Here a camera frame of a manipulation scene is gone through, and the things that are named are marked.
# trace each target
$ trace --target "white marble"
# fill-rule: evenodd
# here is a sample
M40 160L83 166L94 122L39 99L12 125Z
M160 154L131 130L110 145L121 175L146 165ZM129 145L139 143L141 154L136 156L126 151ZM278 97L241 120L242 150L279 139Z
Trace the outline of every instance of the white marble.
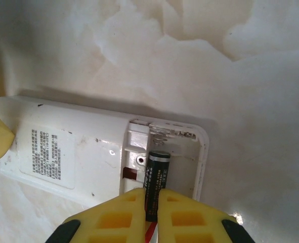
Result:
M299 0L13 1L0 50L0 95L202 126L201 200L256 242L299 242ZM82 209L0 175L0 242Z

